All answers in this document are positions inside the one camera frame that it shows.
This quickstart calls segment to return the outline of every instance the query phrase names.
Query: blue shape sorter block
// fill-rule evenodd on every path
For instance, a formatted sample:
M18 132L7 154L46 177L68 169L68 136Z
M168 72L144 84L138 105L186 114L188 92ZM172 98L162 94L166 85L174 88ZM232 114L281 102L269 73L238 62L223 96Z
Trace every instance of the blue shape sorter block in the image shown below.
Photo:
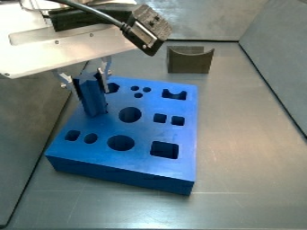
M46 156L56 171L190 195L195 184L198 90L112 76L107 114L82 104Z

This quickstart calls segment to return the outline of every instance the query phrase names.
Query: metal surface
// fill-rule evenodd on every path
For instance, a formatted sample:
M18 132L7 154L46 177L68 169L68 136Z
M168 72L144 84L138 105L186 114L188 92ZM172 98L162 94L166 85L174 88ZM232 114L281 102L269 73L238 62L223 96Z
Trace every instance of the metal surface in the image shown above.
M67 70L78 73L84 65ZM0 78L0 228L26 188L68 92L52 72Z
M80 104L47 149L55 170L190 195L196 87L116 76L110 79L112 84L118 90L106 94L107 114L92 118L83 102L84 108ZM96 100L104 95L91 93Z
M210 75L168 75L167 46L215 48ZM7 229L306 229L307 142L238 43L167 42L115 55L112 71L199 86L192 194L55 172L43 157Z
M0 5L0 19L0 49L4 54L0 59L0 74L11 78L40 73L135 48L115 27L86 33L80 29L78 35L74 31L74 36L66 33L59 38L55 38L52 33L50 38L48 32L42 34L42 29L47 28L42 13L22 10L19 3ZM19 34L11 41L10 34L22 31L30 31L32 40L27 35Z
M240 44L307 136L306 15L303 1L271 0Z
M172 26L174 40L239 40L267 0L138 0Z
M168 73L208 74L215 49L168 47Z

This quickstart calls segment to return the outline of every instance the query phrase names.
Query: rectangular hole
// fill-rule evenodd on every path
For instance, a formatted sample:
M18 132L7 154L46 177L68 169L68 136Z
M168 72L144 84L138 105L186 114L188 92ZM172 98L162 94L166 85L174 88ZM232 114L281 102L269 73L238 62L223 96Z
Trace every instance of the rectangular hole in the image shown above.
M166 114L156 113L156 114L154 115L154 122L166 123L166 122L167 122L167 115L166 115Z
M150 154L158 157L178 159L179 146L172 143L154 141L151 144Z
M183 126L184 125L184 117L172 116L171 117L171 124L174 126Z
M70 130L66 134L66 140L76 141L80 136L80 131Z

